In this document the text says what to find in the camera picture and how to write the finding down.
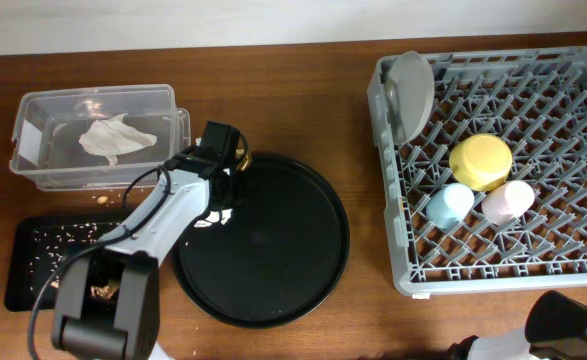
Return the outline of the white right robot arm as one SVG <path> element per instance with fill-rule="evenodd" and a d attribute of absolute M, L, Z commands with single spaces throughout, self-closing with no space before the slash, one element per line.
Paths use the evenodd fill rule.
<path fill-rule="evenodd" d="M 524 214 L 534 201 L 533 188 L 520 180 L 507 181 L 512 152 L 494 135 L 473 135 L 455 146 L 449 159 L 454 171 L 499 177 L 482 200 L 485 218 L 505 225 Z M 447 359 L 587 359 L 587 306 L 557 291 L 544 293 L 534 304 L 525 327 L 508 334 L 470 336 L 447 350 Z"/>

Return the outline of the pink plastic cup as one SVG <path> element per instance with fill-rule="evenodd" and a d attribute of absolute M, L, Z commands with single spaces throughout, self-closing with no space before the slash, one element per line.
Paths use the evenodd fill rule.
<path fill-rule="evenodd" d="M 503 225 L 524 214 L 534 203 L 533 188 L 513 180 L 490 192 L 482 201 L 483 215 L 495 225 Z"/>

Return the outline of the food scraps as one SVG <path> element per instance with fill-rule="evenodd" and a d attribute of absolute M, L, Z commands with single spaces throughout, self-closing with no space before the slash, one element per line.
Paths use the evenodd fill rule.
<path fill-rule="evenodd" d="M 119 293 L 120 283 L 109 280 L 105 285 L 92 285 L 90 287 L 90 296 L 92 298 L 111 300 Z"/>

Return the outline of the grey plate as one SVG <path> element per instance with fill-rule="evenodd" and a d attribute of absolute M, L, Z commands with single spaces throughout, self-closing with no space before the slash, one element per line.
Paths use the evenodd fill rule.
<path fill-rule="evenodd" d="M 394 142 L 413 140 L 426 125 L 434 102 L 434 76 L 428 61 L 415 51 L 400 55 L 388 72 L 385 93 Z"/>

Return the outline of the white paper napkin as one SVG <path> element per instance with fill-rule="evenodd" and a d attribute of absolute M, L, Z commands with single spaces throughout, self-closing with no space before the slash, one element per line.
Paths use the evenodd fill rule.
<path fill-rule="evenodd" d="M 156 144 L 155 135 L 142 133 L 125 124 L 125 116 L 126 113 L 94 121 L 88 131 L 79 137 L 79 144 L 84 151 L 105 157 L 113 166 L 118 163 L 118 155 L 129 154 Z"/>

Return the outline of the light blue plastic cup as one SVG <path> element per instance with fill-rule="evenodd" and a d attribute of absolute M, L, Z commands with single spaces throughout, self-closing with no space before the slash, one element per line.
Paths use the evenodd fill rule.
<path fill-rule="evenodd" d="M 429 200 L 426 216 L 439 229 L 449 230 L 466 217 L 473 204 L 474 194 L 468 186 L 448 184 Z"/>

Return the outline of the gold foil wrapper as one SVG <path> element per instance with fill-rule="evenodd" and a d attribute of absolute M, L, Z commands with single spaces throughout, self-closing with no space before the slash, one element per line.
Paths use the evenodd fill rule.
<path fill-rule="evenodd" d="M 236 150 L 236 160 L 238 171 L 245 171 L 252 162 L 252 154 L 250 151 L 242 148 Z"/>

